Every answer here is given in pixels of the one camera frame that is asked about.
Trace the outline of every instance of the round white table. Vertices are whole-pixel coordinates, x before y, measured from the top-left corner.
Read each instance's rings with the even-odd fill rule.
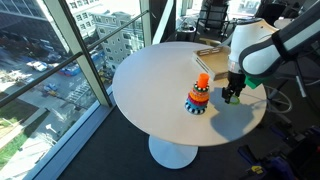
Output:
[[[283,29],[288,24],[290,24],[292,21],[294,21],[294,19],[292,19],[292,18],[278,19],[274,22],[274,27],[276,27],[278,29]]]
[[[246,135],[265,113],[263,86],[246,87],[240,104],[226,104],[221,91],[227,79],[209,80],[210,100],[204,114],[193,115],[185,109],[189,91],[204,72],[192,61],[192,53],[205,48],[209,46],[190,42],[148,46],[126,58],[113,78],[120,111],[150,135],[153,158],[170,169],[190,164],[198,146],[224,144]]]

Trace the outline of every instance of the cardboard box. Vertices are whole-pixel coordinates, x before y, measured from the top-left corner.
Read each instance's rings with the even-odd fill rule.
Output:
[[[228,77],[229,54],[228,46],[202,49],[193,52],[192,60],[216,81]]]

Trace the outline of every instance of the white pedestal base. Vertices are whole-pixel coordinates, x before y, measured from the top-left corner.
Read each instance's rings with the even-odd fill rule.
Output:
[[[197,146],[187,146],[149,137],[149,149],[153,158],[169,169],[179,169],[190,164],[198,152]]]

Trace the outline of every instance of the floor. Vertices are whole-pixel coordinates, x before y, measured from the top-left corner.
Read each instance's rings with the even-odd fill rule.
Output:
[[[311,59],[316,63],[319,57],[314,55]],[[319,69],[310,71],[314,61],[304,60],[303,73],[317,75]],[[284,65],[282,71],[293,73],[290,64]],[[272,78],[265,85],[276,87],[283,79]],[[311,99],[318,100],[320,85],[308,86]],[[294,80],[287,82],[281,91],[293,103],[293,108],[285,114],[292,121],[289,131],[300,132],[311,125],[320,125],[319,109],[312,109],[302,98],[299,87]],[[162,167],[154,161],[148,148],[148,135],[132,125],[116,107],[110,116],[98,128],[79,154],[60,175],[60,180],[68,179],[112,179],[112,180],[233,180],[245,177],[246,170],[251,166],[237,152],[238,147],[249,145],[257,158],[263,158],[269,152],[287,146],[282,139],[270,130],[275,122],[283,119],[275,113],[266,112],[261,126],[246,136],[228,144],[200,147],[195,160],[185,168],[171,170]],[[319,179],[320,174],[305,174],[308,179]]]

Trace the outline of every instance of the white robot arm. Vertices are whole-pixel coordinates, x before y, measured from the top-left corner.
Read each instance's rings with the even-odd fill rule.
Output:
[[[263,19],[240,21],[233,33],[229,55],[229,85],[223,88],[222,97],[230,102],[233,94],[240,96],[246,86],[246,76],[266,78],[278,67],[294,57],[304,46],[320,37],[320,2],[278,30]]]

